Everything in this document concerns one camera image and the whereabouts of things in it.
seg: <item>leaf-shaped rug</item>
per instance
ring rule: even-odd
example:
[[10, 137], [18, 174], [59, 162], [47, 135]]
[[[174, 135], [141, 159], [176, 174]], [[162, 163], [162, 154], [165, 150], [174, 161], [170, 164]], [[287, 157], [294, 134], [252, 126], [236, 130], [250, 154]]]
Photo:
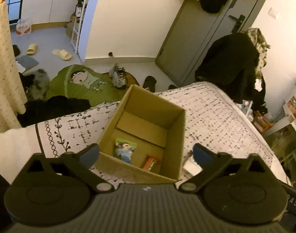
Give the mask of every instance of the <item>leaf-shaped rug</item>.
[[114, 103], [122, 99], [132, 84], [138, 85], [131, 74], [126, 73], [126, 77], [127, 88], [117, 89], [112, 85], [108, 73], [99, 74], [91, 68], [75, 64], [58, 72], [50, 82], [50, 88], [45, 97], [47, 100], [57, 95], [87, 99], [92, 107], [100, 103]]

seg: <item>brown basket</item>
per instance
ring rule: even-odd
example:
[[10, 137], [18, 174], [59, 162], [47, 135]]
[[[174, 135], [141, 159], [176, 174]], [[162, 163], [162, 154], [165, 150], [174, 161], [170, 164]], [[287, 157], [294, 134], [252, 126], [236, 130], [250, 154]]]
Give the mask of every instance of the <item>brown basket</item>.
[[252, 124], [260, 133], [264, 133], [273, 126], [261, 113], [259, 113], [259, 111], [256, 112]]

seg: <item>black door handle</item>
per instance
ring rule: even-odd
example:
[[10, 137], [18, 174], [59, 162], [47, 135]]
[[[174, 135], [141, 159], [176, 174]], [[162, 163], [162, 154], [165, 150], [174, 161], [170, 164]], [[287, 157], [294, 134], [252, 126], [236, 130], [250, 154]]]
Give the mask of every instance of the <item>black door handle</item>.
[[236, 18], [236, 17], [234, 17], [234, 16], [229, 15], [229, 17], [230, 17], [231, 19], [233, 19], [233, 20], [236, 20], [236, 22], [237, 22], [237, 23], [235, 24], [235, 26], [233, 27], [233, 29], [232, 29], [232, 33], [236, 33], [236, 32], [238, 32], [238, 30], [240, 29], [242, 23], [243, 23], [244, 20], [245, 20], [245, 16], [244, 16], [244, 15], [240, 15], [239, 18]]

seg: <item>gray door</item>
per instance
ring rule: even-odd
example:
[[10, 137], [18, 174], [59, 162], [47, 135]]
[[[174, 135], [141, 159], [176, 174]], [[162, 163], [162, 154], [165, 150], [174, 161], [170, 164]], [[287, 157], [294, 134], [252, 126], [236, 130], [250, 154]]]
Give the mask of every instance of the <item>gray door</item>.
[[229, 0], [219, 14], [209, 14], [198, 1], [186, 0], [161, 48], [156, 64], [178, 86], [194, 82], [194, 72], [211, 44], [231, 34], [237, 23], [233, 18], [244, 16], [243, 25], [256, 2]]

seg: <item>bottle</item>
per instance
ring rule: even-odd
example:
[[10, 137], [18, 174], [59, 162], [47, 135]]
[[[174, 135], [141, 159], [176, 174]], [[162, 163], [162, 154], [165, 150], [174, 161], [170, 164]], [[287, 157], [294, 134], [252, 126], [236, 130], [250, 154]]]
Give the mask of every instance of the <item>bottle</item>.
[[81, 13], [82, 13], [82, 2], [83, 0], [78, 0], [78, 3], [76, 5], [76, 18], [77, 18], [77, 23], [79, 22], [80, 20], [80, 17], [81, 17]]

